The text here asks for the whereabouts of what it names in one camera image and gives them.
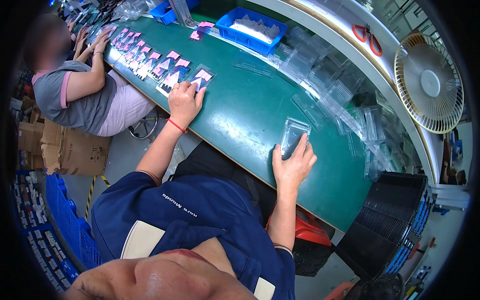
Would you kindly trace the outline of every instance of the bracelet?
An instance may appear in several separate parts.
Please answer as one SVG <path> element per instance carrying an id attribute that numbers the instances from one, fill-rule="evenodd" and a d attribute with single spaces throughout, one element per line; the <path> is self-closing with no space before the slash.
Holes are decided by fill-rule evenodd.
<path id="1" fill-rule="evenodd" d="M 172 123 L 173 125 L 175 125 L 175 127 L 177 127 L 178 129 L 180 129 L 183 133 L 187 133 L 188 130 L 187 129 L 183 129 L 182 127 L 180 127 L 179 125 L 175 124 L 172 120 L 170 120 L 170 118 L 167 119 L 167 122 L 170 121 L 170 123 Z"/>
<path id="2" fill-rule="evenodd" d="M 93 58 L 93 56 L 95 56 L 95 55 L 97 55 L 97 54 L 101 54 L 101 55 L 102 55 L 102 59 L 103 59 L 103 53 L 100 52 L 100 51 L 99 51 L 99 52 L 95 52 L 95 53 L 92 55 L 92 58 Z"/>

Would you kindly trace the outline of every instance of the red handle pliers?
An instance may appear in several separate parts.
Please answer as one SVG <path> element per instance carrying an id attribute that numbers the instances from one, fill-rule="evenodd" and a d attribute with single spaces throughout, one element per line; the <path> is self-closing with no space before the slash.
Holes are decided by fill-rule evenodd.
<path id="1" fill-rule="evenodd" d="M 358 34 L 357 29 L 359 29 L 361 32 L 363 32 L 363 36 L 360 36 Z M 352 30 L 353 30 L 353 34 L 357 37 L 357 39 L 359 39 L 362 42 L 365 42 L 367 40 L 367 37 L 370 36 L 370 49 L 372 49 L 372 52 L 376 56 L 382 56 L 382 53 L 383 53 L 382 52 L 382 47 L 380 47 L 380 44 L 378 43 L 376 37 L 370 32 L 370 26 L 368 26 L 368 25 L 366 25 L 366 26 L 353 25 Z M 374 42 L 377 45 L 379 51 L 377 51 L 375 49 L 375 47 L 373 46 Z"/>

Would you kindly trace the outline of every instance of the pink sleeve trim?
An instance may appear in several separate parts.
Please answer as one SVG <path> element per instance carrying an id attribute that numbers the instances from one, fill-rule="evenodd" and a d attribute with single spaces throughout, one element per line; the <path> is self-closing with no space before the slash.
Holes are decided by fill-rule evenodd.
<path id="1" fill-rule="evenodd" d="M 68 106 L 70 105 L 70 103 L 67 103 L 67 83 L 71 73 L 72 71 L 66 72 L 65 75 L 63 76 L 63 81 L 61 83 L 60 106 L 63 109 L 68 108 Z"/>

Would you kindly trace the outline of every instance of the lips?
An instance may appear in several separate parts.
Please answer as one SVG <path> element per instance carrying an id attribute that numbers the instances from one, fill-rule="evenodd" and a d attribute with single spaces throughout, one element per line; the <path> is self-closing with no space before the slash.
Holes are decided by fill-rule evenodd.
<path id="1" fill-rule="evenodd" d="M 208 260 L 206 260 L 206 259 L 205 259 L 203 256 L 201 256 L 200 254 L 198 254 L 198 253 L 196 253 L 196 252 L 193 252 L 192 250 L 188 250 L 188 249 L 168 250 L 168 251 L 163 252 L 163 254 L 180 254 L 180 255 L 183 255 L 183 256 L 187 256 L 187 257 L 199 259 L 199 260 L 202 260 L 202 261 L 204 261 L 204 262 L 207 262 L 207 263 L 211 264 Z"/>

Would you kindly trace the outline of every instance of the light pink pants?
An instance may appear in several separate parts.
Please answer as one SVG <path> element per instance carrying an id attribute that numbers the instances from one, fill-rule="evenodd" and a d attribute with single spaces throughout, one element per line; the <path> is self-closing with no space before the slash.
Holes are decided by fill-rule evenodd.
<path id="1" fill-rule="evenodd" d="M 154 107 L 155 102 L 145 97 L 116 71 L 108 72 L 117 83 L 117 92 L 113 97 L 107 118 L 102 124 L 99 136 L 113 136 L 134 125 L 145 117 Z"/>

